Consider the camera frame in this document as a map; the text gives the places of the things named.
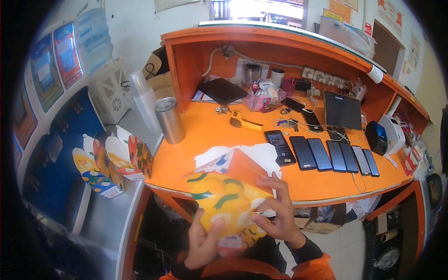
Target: orange desk surface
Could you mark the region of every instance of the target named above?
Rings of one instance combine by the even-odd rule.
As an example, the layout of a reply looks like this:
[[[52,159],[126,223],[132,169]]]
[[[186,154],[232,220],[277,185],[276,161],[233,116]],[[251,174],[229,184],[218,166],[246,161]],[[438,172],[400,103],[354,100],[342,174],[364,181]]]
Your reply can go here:
[[[305,98],[301,99],[307,104],[310,103]],[[230,113],[218,115],[215,112],[216,107],[218,107],[216,103],[191,102],[188,110],[182,116],[185,139],[176,145],[170,145],[163,140],[154,157],[151,179],[146,180],[147,184],[189,193],[190,188],[187,187],[186,179],[182,175],[196,168],[195,156],[206,152],[213,146],[252,146],[258,143],[265,143],[263,132],[278,129],[278,127],[272,127],[272,121],[281,117],[288,118],[288,115],[281,115],[279,109],[263,114],[261,112],[250,112],[243,104],[230,105],[230,109],[240,111],[243,118],[264,125],[263,131],[257,133],[231,126],[229,124]],[[324,124],[324,109],[321,100],[315,113],[321,124]],[[304,121],[300,113],[292,112],[292,114],[296,119]],[[326,139],[304,128],[299,127],[299,132],[297,133],[290,128],[282,130],[289,132],[290,136],[321,138],[325,149],[327,149]],[[348,129],[346,131],[349,139],[352,141],[358,140],[362,136],[362,131]],[[319,135],[329,138],[326,131],[319,133]],[[289,136],[284,136],[291,147]],[[370,149],[365,136],[361,141],[352,143],[352,145]],[[366,184],[366,193],[372,195],[374,192],[398,186],[404,181],[412,179],[412,177],[405,175],[401,166],[401,160],[404,159],[402,151],[391,156],[398,163],[398,169],[395,169],[386,158],[376,153],[373,153],[373,157],[378,166],[380,176],[362,177]],[[282,172],[282,180],[289,184],[289,193],[293,201],[312,202],[333,200],[335,198],[340,198],[341,200],[352,198],[353,200],[353,198],[366,196],[366,194],[360,193],[356,188],[351,173],[319,172],[317,170],[301,171],[298,164],[284,166],[280,171]],[[355,174],[358,187],[364,191],[362,178],[360,173]]]

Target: white cup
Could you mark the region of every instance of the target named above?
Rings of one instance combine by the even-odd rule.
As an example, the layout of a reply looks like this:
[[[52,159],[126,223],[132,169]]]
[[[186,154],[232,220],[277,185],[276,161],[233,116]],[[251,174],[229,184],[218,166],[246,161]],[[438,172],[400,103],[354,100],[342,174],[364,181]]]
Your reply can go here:
[[[283,79],[283,77],[284,71],[282,69],[273,68],[271,70],[271,80],[276,87],[281,87],[281,80]]]
[[[237,77],[230,78],[228,81],[238,87],[241,87],[241,85],[243,83],[243,80],[241,80],[241,78],[237,78]]]

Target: tile floor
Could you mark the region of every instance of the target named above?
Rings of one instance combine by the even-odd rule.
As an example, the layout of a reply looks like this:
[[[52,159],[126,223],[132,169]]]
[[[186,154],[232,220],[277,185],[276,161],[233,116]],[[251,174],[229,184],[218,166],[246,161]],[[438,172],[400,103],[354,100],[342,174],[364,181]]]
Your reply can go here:
[[[303,233],[316,243],[322,252],[331,256],[330,265],[336,279],[362,279],[366,240],[361,221],[351,221],[328,235]],[[280,242],[280,252],[287,262],[286,274],[292,276],[291,269],[296,266],[294,258],[283,241],[277,242]]]

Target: hand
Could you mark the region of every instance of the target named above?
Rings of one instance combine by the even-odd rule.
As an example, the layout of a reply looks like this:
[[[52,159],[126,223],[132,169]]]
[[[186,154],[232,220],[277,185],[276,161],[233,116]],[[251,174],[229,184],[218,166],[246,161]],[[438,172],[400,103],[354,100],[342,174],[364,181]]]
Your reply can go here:
[[[196,211],[193,223],[188,231],[190,251],[184,264],[190,270],[198,269],[212,262],[216,256],[216,242],[224,229],[223,219],[217,219],[207,234],[201,223],[204,212],[204,209]]]
[[[288,184],[280,180],[275,172],[272,177],[260,178],[256,184],[258,187],[277,191],[277,199],[267,198],[257,209],[257,212],[263,212],[272,208],[276,212],[276,218],[271,222],[264,216],[251,214],[252,221],[271,237],[288,241],[295,249],[303,247],[306,238],[294,223],[294,208],[289,198]]]

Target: blue panel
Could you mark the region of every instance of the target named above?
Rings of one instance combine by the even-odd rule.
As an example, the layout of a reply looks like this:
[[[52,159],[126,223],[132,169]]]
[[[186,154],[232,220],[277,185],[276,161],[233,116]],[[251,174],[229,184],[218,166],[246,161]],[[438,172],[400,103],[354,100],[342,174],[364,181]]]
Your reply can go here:
[[[70,189],[74,179],[80,177],[72,150],[82,148],[83,134],[96,137],[102,132],[88,88],[84,87],[56,115],[50,135],[42,136],[36,145],[25,173],[24,197],[42,213],[64,224]],[[59,152],[61,140],[63,147]]]

